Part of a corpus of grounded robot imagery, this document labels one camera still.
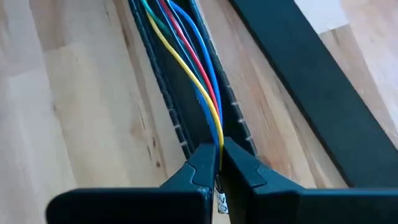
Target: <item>wire insulation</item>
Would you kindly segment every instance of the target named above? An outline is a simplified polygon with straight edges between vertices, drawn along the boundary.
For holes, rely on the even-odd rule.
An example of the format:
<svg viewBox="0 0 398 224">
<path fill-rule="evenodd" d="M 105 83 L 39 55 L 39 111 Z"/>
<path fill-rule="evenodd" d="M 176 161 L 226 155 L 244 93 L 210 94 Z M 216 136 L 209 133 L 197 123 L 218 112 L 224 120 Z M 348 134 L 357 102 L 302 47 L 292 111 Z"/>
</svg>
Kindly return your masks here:
<svg viewBox="0 0 398 224">
<path fill-rule="evenodd" d="M 167 5 L 167 7 L 170 9 L 170 11 L 171 11 L 172 15 L 174 16 L 174 18 L 176 19 L 178 25 L 181 27 L 181 30 L 182 30 L 184 36 L 187 38 L 188 43 L 191 45 L 195 55 L 198 55 L 198 52 L 197 52 L 197 50 L 195 48 L 195 45 L 193 44 L 192 39 L 191 39 L 187 29 L 184 26 L 184 23 L 182 22 L 180 16 L 178 16 L 178 14 L 175 12 L 174 8 L 172 7 L 171 1 L 166 0 L 165 3 Z"/>
<path fill-rule="evenodd" d="M 186 48 L 188 49 L 189 53 L 191 54 L 193 61 L 196 63 L 196 65 L 198 65 L 199 71 L 202 74 L 203 79 L 205 80 L 207 89 L 209 90 L 209 94 L 211 97 L 211 100 L 214 104 L 214 106 L 216 107 L 216 111 L 217 114 L 220 114 L 220 112 L 218 111 L 218 104 L 217 104 L 217 100 L 216 100 L 216 96 L 214 94 L 213 91 L 213 87 L 211 86 L 211 83 L 207 77 L 207 74 L 205 72 L 205 69 L 203 68 L 203 66 L 201 65 L 201 62 L 199 61 L 198 57 L 195 55 L 192 47 L 190 46 L 190 44 L 188 43 L 187 38 L 184 36 L 184 34 L 182 33 L 181 27 L 177 24 L 177 21 L 175 20 L 175 18 L 173 17 L 171 11 L 169 8 L 167 8 L 166 3 L 164 2 L 164 0 L 159 0 L 159 2 L 161 3 L 162 7 L 165 9 L 168 17 L 170 18 L 174 29 L 177 31 L 178 36 L 182 39 L 182 41 L 184 42 Z"/>
<path fill-rule="evenodd" d="M 204 89 L 204 87 L 200 84 L 199 80 L 196 78 L 196 76 L 193 74 L 193 72 L 189 69 L 188 65 L 182 60 L 182 58 L 179 56 L 179 54 L 174 50 L 174 48 L 169 44 L 169 42 L 163 36 L 162 32 L 159 30 L 155 21 L 153 20 L 153 18 L 151 18 L 150 14 L 148 12 L 147 12 L 147 17 L 148 17 L 150 24 L 152 25 L 152 28 L 154 29 L 155 33 L 159 37 L 159 39 L 165 45 L 166 49 L 175 57 L 175 59 L 181 65 L 181 67 L 185 70 L 185 72 L 187 73 L 189 78 L 192 80 L 192 82 L 197 86 L 200 93 L 203 95 L 207 105 L 210 108 L 211 115 L 213 116 L 213 119 L 216 123 L 216 128 L 217 128 L 217 133 L 218 133 L 218 142 L 220 144 L 219 145 L 219 147 L 220 147 L 219 170 L 221 170 L 223 150 L 224 150 L 224 136 L 223 136 L 223 129 L 222 129 L 221 123 L 220 123 L 220 118 L 218 117 L 218 114 L 217 114 L 217 110 L 216 110 L 214 104 L 212 103 L 211 98 L 209 97 L 206 90 Z"/>
<path fill-rule="evenodd" d="M 214 71 L 213 63 L 211 62 L 209 52 L 207 51 L 205 41 L 203 41 L 203 38 L 199 32 L 199 29 L 195 25 L 195 22 L 191 19 L 191 17 L 180 6 L 175 4 L 173 1 L 169 1 L 169 0 L 167 0 L 167 1 L 189 23 L 189 25 L 191 26 L 191 28 L 193 30 L 193 33 L 196 35 L 196 37 L 199 41 L 200 47 L 203 52 L 203 56 L 205 57 L 205 60 L 206 60 L 208 71 L 210 73 L 210 78 L 211 78 L 211 82 L 213 84 L 214 93 L 216 95 L 218 111 L 220 112 L 220 122 L 221 122 L 221 125 L 223 125 L 223 110 L 222 110 L 222 105 L 221 105 L 220 89 L 218 87 L 216 73 Z"/>
<path fill-rule="evenodd" d="M 188 63 L 188 64 L 190 65 L 191 71 L 193 71 L 193 73 L 195 74 L 195 76 L 196 76 L 196 77 L 199 79 L 199 81 L 201 82 L 202 86 L 205 88 L 205 86 L 204 86 L 204 85 L 205 85 L 205 84 L 204 84 L 204 81 L 203 81 L 203 79 L 201 79 L 201 76 L 199 75 L 199 72 L 198 72 L 198 70 L 197 70 L 195 64 L 192 62 L 192 59 L 190 58 L 189 54 L 187 53 L 185 46 L 183 45 L 183 43 L 181 43 L 181 42 L 178 41 L 178 37 L 177 37 L 177 35 L 176 35 L 176 33 L 175 33 L 175 31 L 174 31 L 172 25 L 171 25 L 170 18 L 167 17 L 166 12 L 164 11 L 164 9 L 162 8 L 162 6 L 160 5 L 159 1 L 156 1 L 156 3 L 157 3 L 158 6 L 160 7 L 160 11 L 161 11 L 161 13 L 163 14 L 163 16 L 165 17 L 166 23 L 167 23 L 167 25 L 169 26 L 169 28 L 170 28 L 170 30 L 171 30 L 171 36 L 174 37 L 174 40 L 176 41 L 176 43 L 177 43 L 177 45 L 178 45 L 178 48 L 183 52 L 183 56 L 185 56 L 185 58 L 186 58 L 186 60 L 184 60 L 185 63 Z M 202 110 L 203 110 L 203 112 L 204 112 L 204 114 L 205 114 L 207 123 L 208 123 L 208 125 L 209 125 L 209 127 L 210 127 L 210 134 L 211 134 L 211 137 L 213 138 L 213 140 L 214 140 L 214 142 L 215 142 L 215 145 L 216 145 L 216 146 L 219 146 L 218 137 L 217 137 L 217 131 L 216 131 L 216 125 L 215 125 L 215 122 L 214 122 L 213 117 L 211 116 L 210 109 L 209 109 L 208 105 L 206 104 L 205 99 L 203 98 L 203 96 L 201 95 L 201 93 L 198 91 L 198 88 L 194 85 L 194 83 L 192 83 L 192 85 L 193 85 L 193 87 L 194 87 L 194 90 L 195 90 L 195 94 L 196 94 L 196 96 L 197 96 L 197 99 L 199 100 L 199 104 L 200 104 L 200 106 L 201 106 L 201 108 L 202 108 Z"/>
<path fill-rule="evenodd" d="M 160 29 L 162 29 L 164 32 L 170 35 L 170 31 L 168 30 L 167 26 L 155 15 L 153 10 L 149 7 L 147 0 L 141 0 L 141 3 L 144 6 L 145 10 L 155 20 L 156 24 L 160 27 Z"/>
</svg>

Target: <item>wooden workbench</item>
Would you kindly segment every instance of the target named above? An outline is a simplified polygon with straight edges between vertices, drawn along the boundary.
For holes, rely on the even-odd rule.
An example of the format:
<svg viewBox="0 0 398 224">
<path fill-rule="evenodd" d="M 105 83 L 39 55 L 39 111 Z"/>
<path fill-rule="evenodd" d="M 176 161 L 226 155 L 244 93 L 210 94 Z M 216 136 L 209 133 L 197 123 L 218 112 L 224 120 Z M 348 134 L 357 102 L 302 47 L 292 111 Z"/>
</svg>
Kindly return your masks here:
<svg viewBox="0 0 398 224">
<path fill-rule="evenodd" d="M 228 1 L 197 2 L 259 158 L 346 187 Z M 398 146 L 398 2 L 296 2 Z M 77 187 L 160 185 L 185 160 L 173 129 L 126 1 L 0 0 L 0 223 L 44 223 Z"/>
</svg>

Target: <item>green wire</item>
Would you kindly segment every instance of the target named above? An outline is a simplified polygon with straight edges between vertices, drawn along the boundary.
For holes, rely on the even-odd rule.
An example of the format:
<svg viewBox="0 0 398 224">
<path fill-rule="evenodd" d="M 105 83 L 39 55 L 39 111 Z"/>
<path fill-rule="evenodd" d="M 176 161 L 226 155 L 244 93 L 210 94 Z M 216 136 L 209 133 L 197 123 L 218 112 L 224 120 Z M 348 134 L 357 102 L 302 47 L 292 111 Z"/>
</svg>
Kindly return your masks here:
<svg viewBox="0 0 398 224">
<path fill-rule="evenodd" d="M 147 0 L 141 0 L 142 5 L 144 5 L 145 10 L 149 15 L 155 20 L 156 24 L 167 34 L 170 35 L 170 31 L 167 26 L 155 15 L 152 9 L 149 7 Z"/>
<path fill-rule="evenodd" d="M 152 11 L 152 9 L 150 8 L 150 6 L 148 5 L 147 0 L 141 0 L 142 5 L 144 5 L 145 10 L 149 13 L 149 15 L 154 19 L 155 23 L 160 27 L 160 29 L 162 29 L 169 37 L 172 37 L 172 34 L 170 33 L 169 27 L 167 27 L 156 15 L 155 13 Z M 182 40 L 180 40 L 178 37 L 177 41 L 179 41 L 182 44 L 182 47 L 185 48 L 185 45 L 182 43 Z M 203 79 L 203 77 L 201 75 L 198 74 L 197 72 L 197 68 L 196 65 L 193 65 L 193 70 L 196 71 L 195 72 L 195 76 L 199 79 L 199 82 L 203 85 L 203 87 L 205 88 L 206 92 L 208 93 L 208 89 L 207 86 L 205 85 L 205 81 Z"/>
</svg>

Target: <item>black plastic part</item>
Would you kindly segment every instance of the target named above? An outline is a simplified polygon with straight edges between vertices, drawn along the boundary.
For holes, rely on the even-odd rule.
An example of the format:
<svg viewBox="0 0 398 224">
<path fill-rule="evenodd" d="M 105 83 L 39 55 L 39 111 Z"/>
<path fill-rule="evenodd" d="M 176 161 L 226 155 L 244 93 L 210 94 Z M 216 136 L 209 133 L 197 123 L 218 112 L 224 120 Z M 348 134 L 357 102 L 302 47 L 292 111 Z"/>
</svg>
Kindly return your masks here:
<svg viewBox="0 0 398 224">
<path fill-rule="evenodd" d="M 304 189 L 225 139 L 223 186 L 235 223 L 398 223 L 398 190 Z"/>
<path fill-rule="evenodd" d="M 221 67 L 220 61 L 218 60 L 214 47 L 211 44 L 195 1 L 177 0 L 174 2 L 183 8 L 195 21 L 205 41 L 205 45 L 209 50 L 220 86 L 224 117 L 224 135 L 231 136 L 245 148 L 245 150 L 254 155 L 256 150 L 248 127 L 236 103 L 236 99 Z M 154 1 L 149 0 L 148 3 L 156 14 L 161 15 L 161 13 L 158 13 L 159 9 L 157 5 L 154 4 Z M 185 157 L 189 158 L 190 154 L 193 153 L 199 144 L 203 142 L 212 142 L 205 115 L 193 91 L 192 82 L 181 66 L 163 46 L 150 26 L 141 0 L 129 0 L 129 5 L 142 41 L 146 47 L 160 90 L 170 111 L 173 124 L 177 127 L 176 132 L 179 141 L 182 143 Z M 186 26 L 186 28 L 188 33 L 194 37 L 195 35 L 193 35 L 190 26 Z M 192 39 L 195 48 L 198 50 L 199 57 L 203 58 L 197 40 L 195 38 Z"/>
<path fill-rule="evenodd" d="M 345 181 L 398 187 L 398 150 L 293 0 L 229 0 Z"/>
<path fill-rule="evenodd" d="M 48 224 L 211 223 L 216 172 L 214 145 L 201 145 L 159 188 L 78 189 L 55 197 Z"/>
</svg>

